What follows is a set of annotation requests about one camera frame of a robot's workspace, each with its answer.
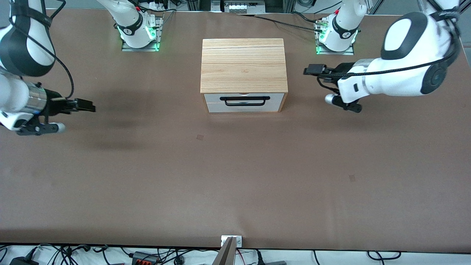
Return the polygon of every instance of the plug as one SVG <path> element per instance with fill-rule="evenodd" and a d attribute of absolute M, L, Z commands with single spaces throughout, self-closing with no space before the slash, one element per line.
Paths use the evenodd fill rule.
<path fill-rule="evenodd" d="M 183 265 L 185 263 L 185 258 L 183 256 L 177 256 L 174 260 L 173 260 L 173 264 L 174 265 Z"/>
<path fill-rule="evenodd" d="M 260 251 L 258 249 L 256 249 L 255 251 L 257 252 L 257 256 L 259 258 L 257 265 L 265 265 L 265 262 L 263 262 L 263 257 Z"/>

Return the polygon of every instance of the wood grain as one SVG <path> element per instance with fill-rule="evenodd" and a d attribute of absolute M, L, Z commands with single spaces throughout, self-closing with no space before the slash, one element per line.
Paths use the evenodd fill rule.
<path fill-rule="evenodd" d="M 204 39 L 201 93 L 288 92 L 283 39 Z"/>

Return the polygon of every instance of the black cable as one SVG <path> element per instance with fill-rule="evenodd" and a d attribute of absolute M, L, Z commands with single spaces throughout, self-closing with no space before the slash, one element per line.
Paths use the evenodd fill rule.
<path fill-rule="evenodd" d="M 59 12 L 64 8 L 65 6 L 65 0 L 56 0 L 56 1 L 59 1 L 59 2 L 62 2 L 62 4 L 60 5 L 60 7 L 54 11 L 54 13 L 52 13 L 52 15 L 50 16 L 51 19 L 54 19 L 54 17 L 59 14 Z"/>
<path fill-rule="evenodd" d="M 259 258 L 257 265 L 265 265 L 265 262 L 263 262 L 262 253 L 258 249 L 256 249 L 255 251 L 257 252 L 257 256 Z"/>
<path fill-rule="evenodd" d="M 49 263 L 51 263 L 51 261 L 52 261 L 52 259 L 54 258 L 54 256 L 57 257 L 58 255 L 59 255 L 59 250 L 56 250 L 56 252 L 55 252 L 54 254 L 52 254 L 51 259 L 48 261 L 48 263 L 47 263 L 46 265 L 49 265 Z"/>
<path fill-rule="evenodd" d="M 319 83 L 319 85 L 320 85 L 321 87 L 327 88 L 328 90 L 330 90 L 330 91 L 332 91 L 332 92 L 334 92 L 334 93 L 336 93 L 336 94 L 340 94 L 340 91 L 339 91 L 338 88 L 334 88 L 334 87 L 330 87 L 330 86 L 324 85 L 324 84 L 321 82 L 321 77 L 320 77 L 320 76 L 316 76 L 316 80 L 317 80 L 317 82 Z"/>
<path fill-rule="evenodd" d="M 66 265 L 69 265 L 69 264 L 67 263 L 67 260 L 65 259 L 66 256 L 64 255 L 64 250 L 60 252 L 60 255 L 62 255 L 62 261 L 61 261 L 60 265 L 62 265 L 62 264 L 64 264 L 64 263 L 65 263 Z"/>
<path fill-rule="evenodd" d="M 336 3 L 336 4 L 333 4 L 333 5 L 329 6 L 328 8 L 324 8 L 324 9 L 321 9 L 321 10 L 319 10 L 319 11 L 317 11 L 317 12 L 314 12 L 313 14 L 317 14 L 317 13 L 320 13 L 320 12 L 326 10 L 326 9 L 333 8 L 333 7 L 335 7 L 335 6 L 338 5 L 338 4 L 342 4 L 342 1 L 340 1 L 340 2 L 338 2 L 338 3 Z"/>
<path fill-rule="evenodd" d="M 56 263 L 56 259 L 57 259 L 57 257 L 59 256 L 59 253 L 60 253 L 61 251 L 62 251 L 62 248 L 57 251 L 56 256 L 54 257 L 54 260 L 52 261 L 52 264 L 51 264 L 51 265 L 54 265 L 54 264 Z"/>
<path fill-rule="evenodd" d="M 33 249 L 31 249 L 31 251 L 24 257 L 24 260 L 30 262 L 37 248 L 38 247 L 34 247 Z"/>
<path fill-rule="evenodd" d="M 191 251 L 193 251 L 193 249 L 191 249 L 191 250 L 186 250 L 186 251 L 182 252 L 181 254 L 178 254 L 178 255 L 176 255 L 175 257 L 173 257 L 173 258 L 171 258 L 171 259 L 169 259 L 169 260 L 166 260 L 166 261 L 162 262 L 161 265 L 164 265 L 165 263 L 170 262 L 170 261 L 172 261 L 172 260 L 174 260 L 174 259 L 176 259 L 176 258 L 178 258 L 178 257 L 181 257 L 181 256 L 183 256 L 184 254 L 186 254 L 186 253 L 188 253 L 188 252 L 191 252 Z"/>
<path fill-rule="evenodd" d="M 74 93 L 74 84 L 73 84 L 73 78 L 72 78 L 72 75 L 70 74 L 70 71 L 69 69 L 67 68 L 67 66 L 65 66 L 65 64 L 52 52 L 50 52 L 46 47 L 44 47 L 41 43 L 39 43 L 37 40 L 35 40 L 33 37 L 31 37 L 30 35 L 28 35 L 28 33 L 24 32 L 22 29 L 20 29 L 14 22 L 13 22 L 13 19 L 10 17 L 8 18 L 10 24 L 15 28 L 17 29 L 21 34 L 23 34 L 24 36 L 26 36 L 27 38 L 29 38 L 30 40 L 32 40 L 34 43 L 36 43 L 39 47 L 41 47 L 43 50 L 45 50 L 50 56 L 52 56 L 58 63 L 60 63 L 60 65 L 62 65 L 62 67 L 64 68 L 65 72 L 67 73 L 67 75 L 69 76 L 69 80 L 70 80 L 70 94 L 66 97 L 66 99 L 69 99 L 73 96 L 73 93 Z"/>
<path fill-rule="evenodd" d="M 5 256 L 7 255 L 7 252 L 8 252 L 8 246 L 3 246 L 2 248 L 0 248 L 0 251 L 2 250 L 5 250 L 5 253 L 3 253 L 3 256 L 0 258 L 0 262 L 2 262 L 2 260 L 5 258 Z"/>
<path fill-rule="evenodd" d="M 311 23 L 316 22 L 315 20 L 312 20 L 312 19 L 309 19 L 309 18 L 305 17 L 303 14 L 301 14 L 298 11 L 293 11 L 293 12 L 291 12 L 291 14 L 297 14 L 298 16 L 300 16 L 302 19 L 306 20 L 307 22 L 311 22 Z"/>
<path fill-rule="evenodd" d="M 378 257 L 372 257 L 372 256 L 370 255 L 370 252 L 376 253 L 376 254 L 378 255 Z M 366 254 L 368 255 L 368 258 L 370 258 L 370 259 L 372 259 L 372 260 L 376 260 L 376 261 L 381 261 L 381 265 L 384 265 L 384 261 L 385 261 L 385 260 L 395 260 L 395 259 L 400 258 L 401 255 L 402 255 L 402 252 L 401 252 L 401 251 L 398 251 L 398 255 L 395 256 L 395 257 L 382 257 L 381 254 L 380 254 L 378 251 L 376 251 L 376 250 L 369 250 L 369 251 L 366 252 Z"/>
<path fill-rule="evenodd" d="M 176 250 L 174 250 L 174 251 L 171 252 L 171 253 L 170 253 L 170 252 L 171 252 L 170 250 L 167 252 L 167 255 L 162 259 L 162 263 L 167 262 L 167 258 L 168 258 L 169 256 L 175 254 Z"/>
<path fill-rule="evenodd" d="M 103 253 L 103 259 L 105 259 L 106 265 L 111 265 L 106 258 L 105 251 L 103 250 L 101 253 Z"/>
<path fill-rule="evenodd" d="M 280 24 L 283 24 L 283 25 L 286 25 L 286 26 L 295 27 L 295 28 L 299 28 L 299 29 L 311 30 L 311 31 L 315 31 L 315 32 L 322 32 L 322 30 L 319 30 L 319 29 L 307 28 L 307 27 L 303 27 L 303 26 L 293 25 L 293 24 L 289 24 L 289 23 L 286 23 L 286 22 L 274 20 L 274 19 L 267 18 L 267 17 L 259 17 L 259 16 L 253 16 L 253 17 L 265 19 L 265 20 L 268 20 L 268 21 L 271 21 L 271 22 L 280 23 Z"/>
<path fill-rule="evenodd" d="M 312 252 L 314 252 L 314 259 L 316 260 L 317 265 L 321 265 L 321 264 L 319 263 L 319 260 L 317 259 L 316 251 L 313 250 Z"/>
<path fill-rule="evenodd" d="M 122 248 L 122 247 L 120 247 L 120 248 L 121 248 L 121 250 L 122 250 L 126 255 L 129 256 L 129 255 L 131 254 L 131 253 L 126 252 L 126 251 L 124 250 L 124 248 Z"/>

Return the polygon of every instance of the black handle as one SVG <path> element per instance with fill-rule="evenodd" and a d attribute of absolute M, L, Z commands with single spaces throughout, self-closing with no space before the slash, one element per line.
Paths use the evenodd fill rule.
<path fill-rule="evenodd" d="M 270 99 L 270 97 L 220 97 L 220 100 L 223 100 L 226 106 L 263 106 L 265 102 Z M 234 100 L 263 100 L 261 103 L 228 103 L 228 101 Z"/>

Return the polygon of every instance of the brown tabletop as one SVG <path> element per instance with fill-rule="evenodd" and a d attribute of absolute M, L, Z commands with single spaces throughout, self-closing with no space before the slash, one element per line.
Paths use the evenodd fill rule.
<path fill-rule="evenodd" d="M 295 15 L 269 17 L 309 26 Z M 246 248 L 471 250 L 471 77 L 463 53 L 434 93 L 324 103 L 309 63 L 376 58 L 394 16 L 365 17 L 354 56 L 316 55 L 313 33 L 232 14 L 176 13 L 161 51 L 120 52 L 105 10 L 51 27 L 75 96 L 97 113 L 67 132 L 0 130 L 0 241 Z M 281 113 L 205 111 L 204 38 L 283 38 Z M 68 94 L 61 66 L 34 80 Z"/>

